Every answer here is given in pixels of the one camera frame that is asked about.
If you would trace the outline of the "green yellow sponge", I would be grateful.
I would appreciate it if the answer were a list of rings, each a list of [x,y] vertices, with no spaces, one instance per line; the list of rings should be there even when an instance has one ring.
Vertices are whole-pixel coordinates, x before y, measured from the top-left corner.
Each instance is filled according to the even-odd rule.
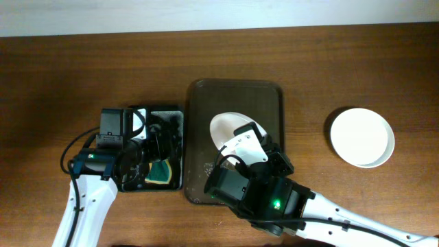
[[[145,177],[146,183],[157,185],[166,185],[170,183],[172,170],[168,160],[150,163],[149,168],[148,175]]]

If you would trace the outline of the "white plate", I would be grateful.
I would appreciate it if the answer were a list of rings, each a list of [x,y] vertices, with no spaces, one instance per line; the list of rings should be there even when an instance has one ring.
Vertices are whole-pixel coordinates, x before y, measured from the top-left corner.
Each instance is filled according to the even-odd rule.
[[[366,108],[342,111],[333,120],[329,137],[335,153],[343,161],[363,169],[383,165],[396,145],[390,124]]]
[[[246,115],[236,112],[226,112],[214,116],[210,122],[210,134],[215,147],[218,150],[222,149],[225,146],[225,142],[235,137],[233,134],[234,130],[250,122],[255,121]],[[257,122],[255,123],[262,134],[267,134]],[[253,130],[249,130],[244,132],[244,134],[255,133]]]

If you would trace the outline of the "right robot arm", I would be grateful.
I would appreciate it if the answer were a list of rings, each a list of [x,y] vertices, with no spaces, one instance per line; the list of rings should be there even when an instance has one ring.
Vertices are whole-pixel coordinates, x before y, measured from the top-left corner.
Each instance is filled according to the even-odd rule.
[[[334,246],[437,246],[438,238],[400,231],[348,211],[289,179],[294,167],[255,122],[213,123],[218,152],[204,191],[257,230]]]

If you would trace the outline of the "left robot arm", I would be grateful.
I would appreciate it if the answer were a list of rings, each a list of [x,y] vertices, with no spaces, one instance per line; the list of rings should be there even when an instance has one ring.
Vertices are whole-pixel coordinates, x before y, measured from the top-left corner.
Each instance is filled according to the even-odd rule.
[[[176,107],[104,108],[81,150],[60,166],[69,198],[54,246],[96,246],[117,194],[182,187],[184,114]]]

